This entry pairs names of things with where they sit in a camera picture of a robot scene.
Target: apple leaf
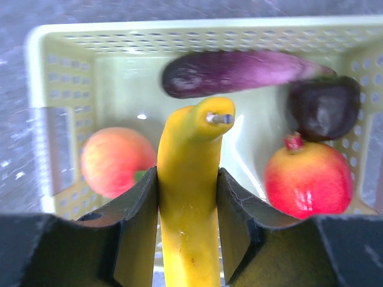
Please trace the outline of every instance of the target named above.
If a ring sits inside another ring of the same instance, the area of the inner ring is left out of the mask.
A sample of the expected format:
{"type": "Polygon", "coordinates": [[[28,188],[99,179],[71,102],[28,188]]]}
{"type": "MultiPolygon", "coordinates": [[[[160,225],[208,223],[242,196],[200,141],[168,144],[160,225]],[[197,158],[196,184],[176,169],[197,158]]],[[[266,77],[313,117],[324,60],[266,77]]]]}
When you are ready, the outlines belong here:
{"type": "Polygon", "coordinates": [[[134,174],[134,180],[135,182],[139,182],[141,178],[145,175],[147,170],[140,170],[134,174]]]}

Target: metal pin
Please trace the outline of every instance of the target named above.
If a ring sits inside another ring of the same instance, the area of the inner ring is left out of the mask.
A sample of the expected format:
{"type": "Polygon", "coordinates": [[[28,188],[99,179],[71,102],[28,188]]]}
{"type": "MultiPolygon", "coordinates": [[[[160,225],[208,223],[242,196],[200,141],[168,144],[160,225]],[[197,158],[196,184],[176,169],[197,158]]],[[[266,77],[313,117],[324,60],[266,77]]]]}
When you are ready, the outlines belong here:
{"type": "Polygon", "coordinates": [[[206,121],[213,124],[231,124],[234,120],[233,115],[224,114],[224,115],[215,115],[208,114],[206,116],[206,121]]]}

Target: plastic basket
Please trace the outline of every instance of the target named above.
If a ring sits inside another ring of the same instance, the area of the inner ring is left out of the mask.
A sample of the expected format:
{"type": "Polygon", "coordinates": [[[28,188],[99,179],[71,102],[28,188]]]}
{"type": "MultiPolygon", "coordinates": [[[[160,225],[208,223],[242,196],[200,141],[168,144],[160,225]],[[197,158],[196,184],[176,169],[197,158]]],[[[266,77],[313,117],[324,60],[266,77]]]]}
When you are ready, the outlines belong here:
{"type": "MultiPolygon", "coordinates": [[[[164,94],[159,76],[171,59],[188,51],[272,49],[305,56],[361,82],[363,110],[358,123],[333,144],[352,168],[356,196],[347,212],[375,213],[372,187],[378,184],[381,159],[377,154],[382,150],[372,146],[377,136],[369,135],[378,129],[374,119],[383,111],[382,24],[381,16],[353,16],[91,23],[34,29],[26,45],[31,107],[62,108],[69,115],[63,124],[69,126],[69,158],[74,169],[74,182],[63,189],[57,183],[59,172],[54,171],[60,153],[54,137],[59,135],[49,115],[55,112],[37,109],[35,146],[44,211],[76,219],[106,202],[89,190],[81,176],[79,155],[87,136],[104,127],[126,126],[157,145],[168,115],[201,100],[178,100],[164,94]],[[367,169],[372,176],[365,174],[367,169]]],[[[221,166],[261,198],[265,198],[263,169],[288,132],[281,113],[284,89],[225,94],[236,103],[237,119],[224,137],[221,166]]]]}

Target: beet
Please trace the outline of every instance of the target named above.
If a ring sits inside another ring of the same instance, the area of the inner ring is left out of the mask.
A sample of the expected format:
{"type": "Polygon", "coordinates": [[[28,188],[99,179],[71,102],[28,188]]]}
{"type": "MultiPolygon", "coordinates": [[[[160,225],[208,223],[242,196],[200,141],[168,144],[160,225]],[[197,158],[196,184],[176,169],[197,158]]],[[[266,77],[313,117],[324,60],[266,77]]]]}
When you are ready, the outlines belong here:
{"type": "Polygon", "coordinates": [[[334,74],[328,67],[282,52],[206,51],[171,61],[162,73],[162,87],[172,97],[188,99],[334,74]]]}
{"type": "Polygon", "coordinates": [[[360,89],[359,83],[347,76],[292,84],[285,114],[289,128],[311,142],[345,136],[358,119],[360,89]]]}

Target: fake fruit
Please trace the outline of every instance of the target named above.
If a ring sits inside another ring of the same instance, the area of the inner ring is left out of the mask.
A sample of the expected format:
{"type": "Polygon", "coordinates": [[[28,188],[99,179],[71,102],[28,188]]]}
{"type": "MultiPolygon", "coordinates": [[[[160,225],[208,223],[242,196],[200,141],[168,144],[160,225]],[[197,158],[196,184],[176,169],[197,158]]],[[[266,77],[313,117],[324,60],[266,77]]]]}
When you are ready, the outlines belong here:
{"type": "Polygon", "coordinates": [[[234,123],[230,99],[210,97],[168,118],[157,174],[166,287],[220,287],[215,201],[222,135],[234,123]]]}
{"type": "Polygon", "coordinates": [[[169,63],[162,87],[180,99],[287,84],[335,72],[313,61],[276,51],[206,51],[169,63]]]}
{"type": "Polygon", "coordinates": [[[299,219],[342,213],[352,199],[351,172],[336,149],[303,142],[298,133],[269,160],[265,170],[270,204],[299,219]]]}
{"type": "Polygon", "coordinates": [[[307,141],[339,139],[354,127],[360,105],[360,85],[353,78],[298,81],[287,98],[288,126],[307,141]]]}
{"type": "Polygon", "coordinates": [[[96,193],[114,199],[132,188],[140,171],[157,161],[149,141],[135,130],[110,127],[94,133],[81,155],[83,175],[96,193]]]}

